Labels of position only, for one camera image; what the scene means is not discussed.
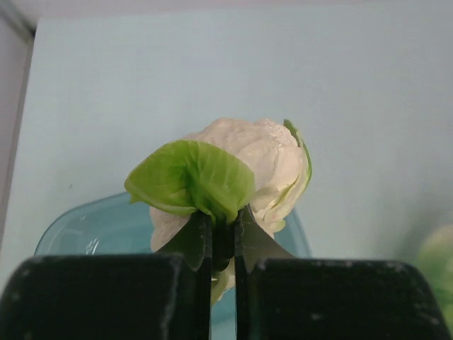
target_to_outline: blue tray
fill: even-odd
[[[153,225],[149,207],[129,204],[122,193],[82,205],[64,213],[42,236],[36,255],[46,254],[136,254],[151,253]],[[309,248],[295,211],[286,218],[286,228],[276,241],[298,257],[309,257]],[[212,308],[212,338],[235,339],[235,292],[229,290]]]

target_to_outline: translucent blue container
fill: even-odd
[[[82,205],[64,213],[42,236],[36,255],[151,253],[153,225],[149,207],[129,204],[122,193]],[[298,257],[309,257],[304,231],[295,211],[286,218],[286,228],[276,241]],[[212,308],[213,340],[235,339],[235,292],[229,290]]]

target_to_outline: white table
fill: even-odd
[[[0,284],[59,215],[219,116],[302,129],[315,256],[410,256],[453,202],[452,15],[414,0],[41,21]]]

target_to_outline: blue plate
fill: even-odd
[[[129,200],[129,194],[122,193],[64,213],[46,230],[35,254],[151,253],[153,225],[149,207],[144,203],[129,204]],[[286,228],[275,239],[295,256],[310,255],[295,211],[286,218]],[[236,336],[234,294],[234,289],[229,290],[212,308],[213,339],[230,340]]]

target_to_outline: light blue surface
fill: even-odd
[[[149,208],[129,204],[129,194],[104,198],[66,212],[42,236],[35,254],[133,254],[151,252],[153,226]],[[293,211],[287,226],[275,235],[286,250],[308,257],[309,248],[299,218]],[[212,308],[212,338],[235,337],[234,289]]]

